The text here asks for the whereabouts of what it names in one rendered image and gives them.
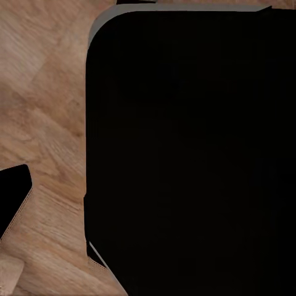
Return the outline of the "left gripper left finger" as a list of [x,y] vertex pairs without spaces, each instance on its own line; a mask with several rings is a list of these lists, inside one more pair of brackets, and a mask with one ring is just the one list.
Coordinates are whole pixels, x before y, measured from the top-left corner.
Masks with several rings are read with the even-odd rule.
[[0,171],[0,237],[32,187],[27,164]]

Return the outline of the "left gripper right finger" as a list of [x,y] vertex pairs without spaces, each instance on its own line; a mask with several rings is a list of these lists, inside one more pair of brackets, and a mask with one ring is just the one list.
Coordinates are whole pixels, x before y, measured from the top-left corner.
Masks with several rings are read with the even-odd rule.
[[276,185],[296,213],[296,166],[282,164]]

